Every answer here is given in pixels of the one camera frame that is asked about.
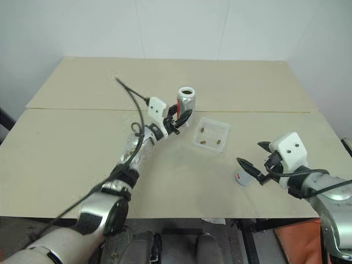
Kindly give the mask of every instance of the clear plastic container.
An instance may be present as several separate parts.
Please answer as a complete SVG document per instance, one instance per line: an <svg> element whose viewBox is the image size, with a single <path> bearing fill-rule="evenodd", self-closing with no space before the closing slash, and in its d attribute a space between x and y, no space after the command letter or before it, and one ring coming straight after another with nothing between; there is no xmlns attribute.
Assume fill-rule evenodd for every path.
<svg viewBox="0 0 352 264"><path fill-rule="evenodd" d="M194 136L194 144L205 149L222 152L230 125L202 117Z"/></svg>

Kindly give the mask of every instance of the tabletop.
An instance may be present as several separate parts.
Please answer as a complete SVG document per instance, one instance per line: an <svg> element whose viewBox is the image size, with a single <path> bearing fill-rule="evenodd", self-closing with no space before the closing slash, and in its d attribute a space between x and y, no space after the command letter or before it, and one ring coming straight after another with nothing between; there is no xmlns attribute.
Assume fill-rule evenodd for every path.
<svg viewBox="0 0 352 264"><path fill-rule="evenodd" d="M236 157L263 169L268 153L256 143L292 131L307 148L309 167L351 178L350 157L321 113L196 112L194 117L193 126L156 145L133 190L129 218L316 217L306 201L273 181L244 187L234 178ZM193 144L201 117L230 125L222 153ZM135 111L27 109L0 146L0 215L55 217L109 175L130 123L138 120Z"/></svg>
<svg viewBox="0 0 352 264"><path fill-rule="evenodd" d="M135 110L115 76L168 103L191 86L197 111L317 111L286 62L84 57L64 58L27 108Z"/></svg>

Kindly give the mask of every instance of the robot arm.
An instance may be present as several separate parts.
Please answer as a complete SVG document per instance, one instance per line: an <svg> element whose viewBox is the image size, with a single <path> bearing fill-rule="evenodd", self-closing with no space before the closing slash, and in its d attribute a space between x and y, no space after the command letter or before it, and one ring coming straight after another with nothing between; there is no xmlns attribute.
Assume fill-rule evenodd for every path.
<svg viewBox="0 0 352 264"><path fill-rule="evenodd" d="M276 141L259 142L270 152L264 175L253 164L237 158L244 171L261 185L274 180L288 194L305 199L321 218L327 251L333 263L352 263L352 180L333 177L324 169L307 168L307 151L297 133L286 134Z"/></svg>
<svg viewBox="0 0 352 264"><path fill-rule="evenodd" d="M166 139L171 133L179 134L178 128L192 114L192 110L188 110L178 120L174 120L177 106L171 106L166 113L167 105L157 97L150 99L149 109L160 110L156 111L157 114L154 112L154 115L148 113L156 124L144 127L143 141L136 154L134 152L141 131L134 130L135 133L128 137L120 164L112 170L108 180L82 202L76 225L48 233L7 259L5 264L85 263L107 236L122 230L128 214L131 192L140 175L142 164L151 155L156 142Z"/></svg>

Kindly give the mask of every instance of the black cable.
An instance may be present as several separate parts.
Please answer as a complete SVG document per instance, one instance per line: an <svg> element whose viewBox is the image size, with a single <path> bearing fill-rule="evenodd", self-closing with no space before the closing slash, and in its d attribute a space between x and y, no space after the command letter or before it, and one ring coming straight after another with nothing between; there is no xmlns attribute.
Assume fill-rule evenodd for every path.
<svg viewBox="0 0 352 264"><path fill-rule="evenodd" d="M277 177L294 177L294 176L303 176L307 175L308 173L316 173L320 172L323 174L329 174L329 172L326 169L308 169L308 170L302 170L299 172L292 172L292 173L278 173L274 172L273 170L270 169L268 165L265 165L265 169L267 172L269 172L272 176L277 176Z"/></svg>
<svg viewBox="0 0 352 264"><path fill-rule="evenodd" d="M139 104L137 102L137 100L134 98L134 96L132 95L132 92L137 94L139 97L141 97L143 100L147 101L146 98L144 98L143 96L139 95L138 93L136 93L135 91L133 91L131 88L127 87L122 81L120 81L118 78L115 78L116 81L118 83L120 83L122 85L122 87L125 88L126 92L129 94L129 96L131 97L131 99L133 100L133 102L135 103L137 109L138 109L138 113L139 113L139 117L141 120L141 126L136 123L133 122L132 124L132 128L133 125L138 124L140 132L139 132L139 138L138 138L138 143L136 146L135 151L133 152L133 154L129 157L129 159L124 162L121 166L119 166L118 168L115 167L113 169L113 172L115 171L115 169L117 169L117 171L114 172L114 175L116 175L118 172L124 171L125 169L128 168L129 164L131 164L133 158L138 154L139 150L141 149L141 146L143 144L143 140L144 140L144 134L145 134L145 128L144 128L144 118L143 118L143 114L141 111L141 108L139 107ZM57 221L59 221L64 215L66 215L68 212L70 212L73 208L75 208L77 205L79 205L81 202L83 202L85 199L87 199L92 193L95 193L96 191L98 191L103 184L105 184L106 182L110 181L111 175L106 178L105 180L103 180L102 182L98 183L97 185L95 185L89 192L88 194L86 194L85 196L83 196L80 200L78 200L77 202L75 202L74 204L72 204L70 207L68 207L65 211L63 211L62 213L60 213L56 218L52 219L49 223L47 223L39 232L35 232L32 233L30 235L30 241L21 249L25 249L27 246L29 246L31 243L33 243L35 240L37 240L38 238L40 238L44 232L46 232L51 226L53 226Z"/></svg>
<svg viewBox="0 0 352 264"><path fill-rule="evenodd" d="M346 180L346 181L344 181L342 183L334 184L334 185L331 185L329 187L320 189L319 191L314 191L311 194L303 196L302 198L303 199L312 198L314 196L317 196L318 194L322 194L322 193L325 193L327 191L330 191L330 190L333 190L333 189L337 189L337 188L340 188L342 186L345 186L345 185L348 185L348 184L351 184L351 183L352 183L352 180Z"/></svg>
<svg viewBox="0 0 352 264"><path fill-rule="evenodd" d="M134 93L135 95L137 95L138 97L140 97L141 99L143 99L146 103L149 101L148 98L141 96L139 93L137 93L136 91L132 90L131 88L127 87L120 79L116 78L116 81L119 82L126 90Z"/></svg>
<svg viewBox="0 0 352 264"><path fill-rule="evenodd" d="M135 133L136 136L139 136L139 134L140 134L141 131L142 131L141 125L140 125L139 123L137 123L137 122L133 122L133 123L131 124L131 129L132 129L132 131Z"/></svg>

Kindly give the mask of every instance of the can lid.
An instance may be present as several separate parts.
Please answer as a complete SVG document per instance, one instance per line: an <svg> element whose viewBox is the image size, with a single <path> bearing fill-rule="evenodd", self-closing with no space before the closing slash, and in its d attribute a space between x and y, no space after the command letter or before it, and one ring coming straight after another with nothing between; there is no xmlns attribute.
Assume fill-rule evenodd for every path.
<svg viewBox="0 0 352 264"><path fill-rule="evenodd" d="M184 86L178 90L178 95L180 97L192 98L196 94L195 90L192 87Z"/></svg>

